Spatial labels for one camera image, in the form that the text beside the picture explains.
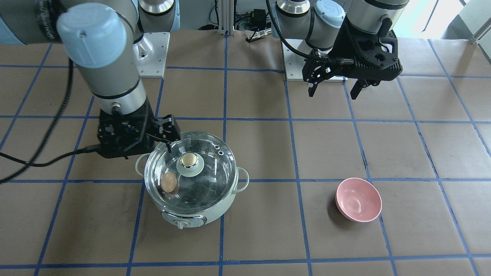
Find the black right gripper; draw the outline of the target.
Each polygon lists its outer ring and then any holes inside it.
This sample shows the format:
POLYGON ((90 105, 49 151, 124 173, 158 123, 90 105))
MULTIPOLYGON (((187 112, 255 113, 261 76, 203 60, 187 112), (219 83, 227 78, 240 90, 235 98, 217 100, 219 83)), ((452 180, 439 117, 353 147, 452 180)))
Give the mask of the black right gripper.
POLYGON ((181 139, 180 128, 173 115, 157 120, 147 99, 129 114, 123 115, 121 107, 112 107, 99 114, 97 153, 104 158, 128 158, 151 153, 155 143, 165 143, 171 153, 171 143, 181 139))

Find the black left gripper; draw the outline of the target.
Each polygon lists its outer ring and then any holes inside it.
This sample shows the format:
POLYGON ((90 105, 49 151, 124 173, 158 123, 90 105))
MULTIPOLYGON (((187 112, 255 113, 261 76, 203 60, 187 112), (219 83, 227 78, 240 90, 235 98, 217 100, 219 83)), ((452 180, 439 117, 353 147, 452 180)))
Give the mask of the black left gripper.
POLYGON ((387 15, 379 17, 381 26, 375 33, 357 28, 345 18, 333 47, 326 56, 311 51, 315 57, 306 59, 302 76, 308 82, 308 95, 313 97, 318 83, 333 76, 357 79, 349 95, 356 100, 369 83, 394 80, 403 72, 398 57, 398 40, 389 29, 392 19, 387 15))

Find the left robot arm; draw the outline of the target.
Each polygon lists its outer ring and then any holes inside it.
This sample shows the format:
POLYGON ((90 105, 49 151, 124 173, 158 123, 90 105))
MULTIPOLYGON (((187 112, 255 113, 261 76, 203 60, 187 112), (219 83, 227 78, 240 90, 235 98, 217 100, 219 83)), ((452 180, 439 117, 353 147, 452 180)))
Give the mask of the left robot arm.
POLYGON ((353 0, 347 11, 333 0, 266 1, 273 35, 302 57, 308 94, 332 77, 355 79, 351 99, 362 89, 392 81, 403 72, 393 30, 407 0, 353 0))

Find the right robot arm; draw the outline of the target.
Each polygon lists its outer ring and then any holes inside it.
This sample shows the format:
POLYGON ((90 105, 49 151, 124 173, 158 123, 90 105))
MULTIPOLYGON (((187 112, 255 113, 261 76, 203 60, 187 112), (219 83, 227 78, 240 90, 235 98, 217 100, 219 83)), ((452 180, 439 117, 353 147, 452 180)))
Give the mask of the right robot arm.
POLYGON ((180 26, 177 0, 2 0, 1 44, 60 43, 100 106, 104 158, 150 153, 180 140, 172 115, 156 119, 137 66, 155 56, 147 33, 180 26))

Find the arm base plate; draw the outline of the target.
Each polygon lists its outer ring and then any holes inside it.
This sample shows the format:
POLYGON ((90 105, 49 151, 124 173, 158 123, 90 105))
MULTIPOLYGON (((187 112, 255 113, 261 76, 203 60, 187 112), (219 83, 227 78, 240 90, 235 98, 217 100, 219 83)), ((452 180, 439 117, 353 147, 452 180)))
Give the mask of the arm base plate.
POLYGON ((141 77, 164 77, 170 33, 143 33, 133 45, 137 70, 141 77))
MULTIPOLYGON (((302 39, 286 39, 286 41, 295 49, 306 52, 309 49, 302 39)), ((284 44, 281 45, 283 52, 285 76, 287 81, 302 82, 302 68, 305 65, 305 59, 288 49, 284 44)))

